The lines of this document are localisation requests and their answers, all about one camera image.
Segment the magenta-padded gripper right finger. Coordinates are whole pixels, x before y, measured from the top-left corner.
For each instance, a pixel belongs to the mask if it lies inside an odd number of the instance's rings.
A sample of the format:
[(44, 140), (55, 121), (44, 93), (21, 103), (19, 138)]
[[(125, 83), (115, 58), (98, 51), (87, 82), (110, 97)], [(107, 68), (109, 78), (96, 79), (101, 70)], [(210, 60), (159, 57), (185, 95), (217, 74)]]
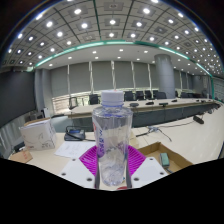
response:
[(146, 157), (132, 146), (128, 147), (126, 184), (140, 188), (167, 176), (167, 172), (154, 157)]

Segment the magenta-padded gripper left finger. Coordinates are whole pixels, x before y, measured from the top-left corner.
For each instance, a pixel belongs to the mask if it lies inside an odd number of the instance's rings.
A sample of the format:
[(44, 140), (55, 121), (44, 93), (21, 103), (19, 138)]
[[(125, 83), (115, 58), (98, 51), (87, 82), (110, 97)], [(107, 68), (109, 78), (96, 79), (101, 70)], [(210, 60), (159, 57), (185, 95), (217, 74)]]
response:
[(79, 158), (70, 160), (59, 173), (59, 176), (81, 187), (98, 189), (100, 176), (97, 147), (93, 146)]

